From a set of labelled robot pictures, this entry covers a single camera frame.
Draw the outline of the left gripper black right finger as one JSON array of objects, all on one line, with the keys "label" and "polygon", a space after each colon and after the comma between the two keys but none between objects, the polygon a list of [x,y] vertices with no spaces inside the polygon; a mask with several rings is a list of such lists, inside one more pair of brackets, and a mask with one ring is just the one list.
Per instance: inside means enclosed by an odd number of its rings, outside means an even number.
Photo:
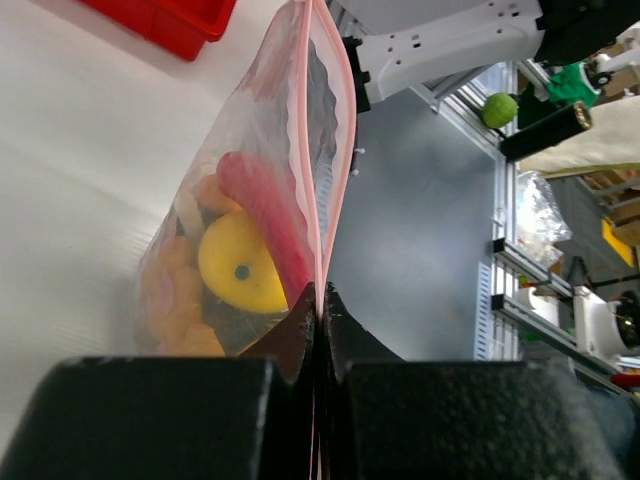
[{"label": "left gripper black right finger", "polygon": [[334,288],[323,318],[326,479],[621,479],[586,390],[556,365],[406,362]]}]

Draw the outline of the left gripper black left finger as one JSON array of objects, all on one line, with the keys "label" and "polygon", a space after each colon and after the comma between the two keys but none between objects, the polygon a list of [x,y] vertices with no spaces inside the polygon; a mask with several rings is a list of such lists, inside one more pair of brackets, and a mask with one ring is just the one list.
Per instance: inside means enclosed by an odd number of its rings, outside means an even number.
[{"label": "left gripper black left finger", "polygon": [[231,358],[75,357],[41,380],[5,479],[306,479],[315,289]]}]

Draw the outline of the yellow toy ginger root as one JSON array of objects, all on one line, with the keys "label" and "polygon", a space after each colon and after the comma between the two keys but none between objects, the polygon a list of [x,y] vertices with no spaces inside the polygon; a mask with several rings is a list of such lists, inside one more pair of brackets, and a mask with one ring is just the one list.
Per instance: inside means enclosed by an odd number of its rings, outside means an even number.
[{"label": "yellow toy ginger root", "polygon": [[214,174],[181,187],[140,263],[139,323],[156,351],[174,356],[223,357],[214,329],[204,323],[197,247],[206,214],[240,209],[219,190]]}]

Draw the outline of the yellow toy pepper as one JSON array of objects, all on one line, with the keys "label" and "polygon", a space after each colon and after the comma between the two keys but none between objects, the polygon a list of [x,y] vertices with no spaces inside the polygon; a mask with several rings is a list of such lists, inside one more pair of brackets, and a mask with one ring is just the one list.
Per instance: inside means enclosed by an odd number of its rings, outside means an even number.
[{"label": "yellow toy pepper", "polygon": [[276,314],[287,300],[271,254],[256,223],[244,211],[220,216],[198,248],[206,287],[226,304],[252,314]]}]

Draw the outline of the clear pink zip top bag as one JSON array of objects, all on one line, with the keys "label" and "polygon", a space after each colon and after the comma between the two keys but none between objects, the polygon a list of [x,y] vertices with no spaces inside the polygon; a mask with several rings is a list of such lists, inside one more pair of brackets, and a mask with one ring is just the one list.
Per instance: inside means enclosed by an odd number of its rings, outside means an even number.
[{"label": "clear pink zip top bag", "polygon": [[144,478],[310,476],[316,324],[355,133],[327,4],[285,3],[140,262]]}]

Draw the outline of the red toy chili pepper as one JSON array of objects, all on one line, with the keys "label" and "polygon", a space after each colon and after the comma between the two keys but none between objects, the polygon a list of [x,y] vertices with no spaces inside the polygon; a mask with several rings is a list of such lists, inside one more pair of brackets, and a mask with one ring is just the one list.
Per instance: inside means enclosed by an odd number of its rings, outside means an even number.
[{"label": "red toy chili pepper", "polygon": [[295,179],[285,167],[256,154],[232,151],[218,162],[220,191],[257,224],[290,307],[314,281],[307,224],[295,197]]}]

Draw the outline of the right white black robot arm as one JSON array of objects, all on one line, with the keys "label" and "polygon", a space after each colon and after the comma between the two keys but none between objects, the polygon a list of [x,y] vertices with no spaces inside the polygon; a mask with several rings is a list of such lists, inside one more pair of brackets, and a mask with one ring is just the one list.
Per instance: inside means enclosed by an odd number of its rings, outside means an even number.
[{"label": "right white black robot arm", "polygon": [[639,19],[636,1],[338,1],[360,112],[412,86],[500,62],[582,60]]}]

